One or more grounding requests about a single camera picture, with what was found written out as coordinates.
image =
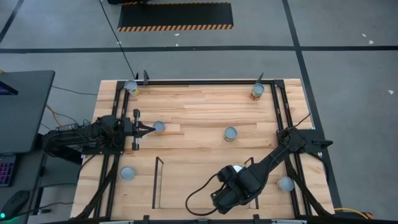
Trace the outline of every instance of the wooden plank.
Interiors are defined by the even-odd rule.
[[[285,80],[287,97],[294,123],[308,114],[305,95],[300,80]],[[94,117],[111,114],[116,81],[102,81]],[[133,109],[141,111],[140,120],[148,126],[163,121],[166,130],[162,134],[150,133],[140,139],[140,150],[132,151],[132,137],[126,138],[125,153],[121,156],[119,170],[131,166],[136,171],[133,180],[116,182],[113,220],[141,220],[143,215],[151,219],[197,219],[185,209],[185,199],[201,187],[214,173],[229,164],[240,164],[253,157],[256,162],[266,157],[277,146],[277,123],[269,86],[259,101],[252,101],[251,85],[173,85],[140,86],[140,95],[130,97],[127,117]],[[282,98],[278,92],[281,109]],[[123,98],[119,101],[119,111]],[[286,118],[282,116],[284,126]],[[228,126],[238,130],[233,142],[223,139]],[[299,128],[311,128],[306,119]],[[152,209],[155,158],[159,156],[163,166],[158,168],[156,209]],[[95,157],[81,171],[71,216],[78,215],[90,201],[98,187],[102,156]],[[308,188],[320,203],[333,212],[322,164],[308,155],[302,155],[303,169]],[[259,209],[254,202],[233,208],[226,215],[214,213],[211,219],[250,219],[254,214],[261,218],[293,218],[290,195],[282,192],[276,182],[286,175],[283,164],[269,176],[259,199]],[[208,212],[212,204],[210,193],[221,187],[214,179],[202,192],[191,198],[189,206],[196,212]],[[302,199],[300,208],[303,211]]]

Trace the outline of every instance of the wooden table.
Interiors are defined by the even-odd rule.
[[[285,81],[285,89],[294,124],[308,115],[307,102],[299,79]],[[94,118],[111,114],[115,80],[102,81],[94,111]],[[275,131],[277,121],[270,88],[258,101],[250,99],[251,85],[162,85],[140,86],[140,95],[129,99],[127,117],[132,118],[133,109],[141,111],[140,120],[148,126],[163,121],[166,130],[162,134],[150,133],[140,139],[140,150],[132,151],[132,138],[126,139],[126,148],[120,158],[119,171],[131,166],[136,176],[122,180],[118,176],[112,220],[142,220],[150,215],[151,220],[197,219],[185,209],[185,199],[201,187],[211,175],[229,164],[244,165],[250,157],[259,162],[277,147]],[[282,97],[278,93],[282,119]],[[123,102],[119,100],[119,112]],[[223,132],[228,126],[238,130],[235,141],[227,142]],[[298,128],[312,127],[307,118]],[[159,164],[155,209],[152,208],[154,191],[155,158]],[[301,155],[303,171],[308,188],[329,212],[333,213],[323,165],[307,154]],[[81,171],[76,189],[71,217],[78,215],[98,188],[103,156],[96,156]],[[279,190],[277,180],[286,175],[283,164],[275,168],[267,185],[258,197],[259,209],[254,202],[234,207],[226,215],[218,212],[208,215],[210,219],[293,218],[290,194]],[[192,210],[203,213],[213,209],[210,193],[221,186],[217,179],[189,201]],[[301,191],[296,187],[300,212],[304,214]],[[104,215],[107,192],[103,197],[101,214]]]

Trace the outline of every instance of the gray floor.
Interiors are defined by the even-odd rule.
[[[230,2],[232,30],[117,34],[124,47],[293,46],[281,0]],[[17,0],[0,0],[0,30],[16,4]],[[398,44],[397,1],[289,0],[289,4],[302,46]],[[104,7],[115,29],[121,7],[106,1]],[[0,43],[0,50],[79,47],[118,47],[97,0],[25,0]],[[302,77],[293,51],[128,52],[126,56],[135,72],[146,69],[151,78],[256,78],[261,72],[266,78]],[[335,142],[330,156],[343,206],[398,220],[394,161],[398,158],[398,52],[325,51],[303,56],[325,135]],[[0,54],[0,69],[55,70],[55,86],[90,93],[96,93],[100,80],[132,77],[121,53]],[[82,122],[91,119],[95,97],[52,89],[48,104]],[[56,127],[47,110],[42,123]],[[47,130],[41,127],[40,132]],[[76,181],[77,166],[59,159],[49,160],[48,166],[45,183]],[[42,203],[72,201],[73,196],[73,187],[48,189]],[[70,208],[55,207],[53,213],[29,222],[65,220]]]

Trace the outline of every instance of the black floor mat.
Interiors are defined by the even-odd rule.
[[[119,32],[232,29],[229,2],[125,3]]]

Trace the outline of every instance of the yellow and black hazard tape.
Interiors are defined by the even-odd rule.
[[[140,27],[119,27],[118,32],[171,31],[171,30],[223,30],[223,29],[232,29],[232,28],[233,25],[231,24],[140,26]]]
[[[123,3],[123,6],[130,4],[138,4],[138,2]],[[165,5],[165,4],[231,4],[230,2],[175,2],[175,3],[151,3],[147,2],[146,5]]]

